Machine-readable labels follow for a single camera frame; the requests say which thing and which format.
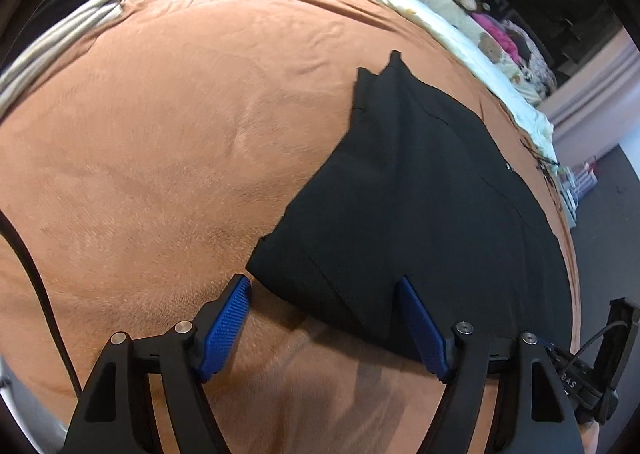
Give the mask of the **black garment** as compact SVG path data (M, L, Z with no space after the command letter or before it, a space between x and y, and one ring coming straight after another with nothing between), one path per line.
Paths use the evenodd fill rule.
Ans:
M360 69L348 132L262 237L247 270L308 315L408 359L396 304L502 337L572 339L559 241L480 118L418 80L399 52Z

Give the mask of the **beige folded clothes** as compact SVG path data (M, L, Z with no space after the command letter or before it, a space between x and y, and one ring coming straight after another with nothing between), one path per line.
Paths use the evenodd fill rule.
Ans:
M1 73L1 116L81 36L122 14L122 0L88 0L30 43Z

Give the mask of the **brown bed cover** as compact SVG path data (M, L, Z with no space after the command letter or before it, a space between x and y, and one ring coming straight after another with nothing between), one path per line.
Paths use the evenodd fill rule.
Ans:
M559 194L506 107L429 32L375 0L125 5L1 125L1 209L83 382L112 333L165 332L222 291L343 137L358 68L380 72L392 50L480 115L536 196L567 266L577 349ZM76 399L29 284L1 243L1 354L66 425ZM437 379L254 289L230 366L205 386L232 453L416 452Z

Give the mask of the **white bedside cabinet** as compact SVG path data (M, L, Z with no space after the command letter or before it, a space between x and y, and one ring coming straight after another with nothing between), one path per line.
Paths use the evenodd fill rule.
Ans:
M579 204L575 176L569 168L559 165L555 167L554 181L559 191L565 219L570 229L573 229L577 223Z

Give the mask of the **pink curtain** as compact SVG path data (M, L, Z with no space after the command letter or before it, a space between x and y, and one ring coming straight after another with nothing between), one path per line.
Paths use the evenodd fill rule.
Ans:
M539 104L553 125L561 164L574 167L611 151L639 126L639 49L619 30L583 68Z

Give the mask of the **floral blanket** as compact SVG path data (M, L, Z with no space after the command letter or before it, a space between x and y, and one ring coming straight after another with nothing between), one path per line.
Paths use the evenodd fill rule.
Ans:
M521 57L521 69L525 73L527 81L531 82L542 98L553 94L558 88L556 78L548 66L542 52L528 35L528 33L511 20L501 22L503 29L518 47Z

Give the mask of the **pink cloth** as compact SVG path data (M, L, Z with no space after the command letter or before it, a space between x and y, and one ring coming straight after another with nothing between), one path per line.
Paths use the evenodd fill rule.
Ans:
M480 14L479 12L472 12L471 17L506 51L515 63L520 62L518 46L516 46L514 40L506 34L506 30L503 29L498 21L488 16L488 14Z

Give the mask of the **bear print pillow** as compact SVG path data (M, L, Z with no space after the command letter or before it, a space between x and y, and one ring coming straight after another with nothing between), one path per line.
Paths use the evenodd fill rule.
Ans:
M532 106L538 107L544 100L538 95L534 85L527 81L520 62L515 63L499 44L471 17L464 8L453 0L420 0L436 14L461 32L489 59L492 64L506 75L512 86Z

